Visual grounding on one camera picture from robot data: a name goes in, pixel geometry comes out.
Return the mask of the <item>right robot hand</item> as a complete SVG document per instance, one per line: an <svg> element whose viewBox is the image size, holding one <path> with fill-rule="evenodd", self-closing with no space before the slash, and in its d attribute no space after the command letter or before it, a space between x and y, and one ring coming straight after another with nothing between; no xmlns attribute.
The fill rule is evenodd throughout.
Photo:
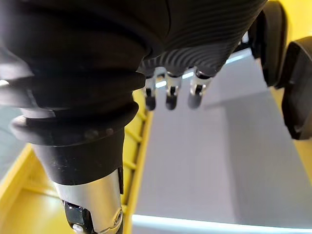
<svg viewBox="0 0 312 234"><path fill-rule="evenodd" d="M120 234L124 128L158 67L214 77L263 0L3 0L0 103L22 115L70 227Z"/></svg>

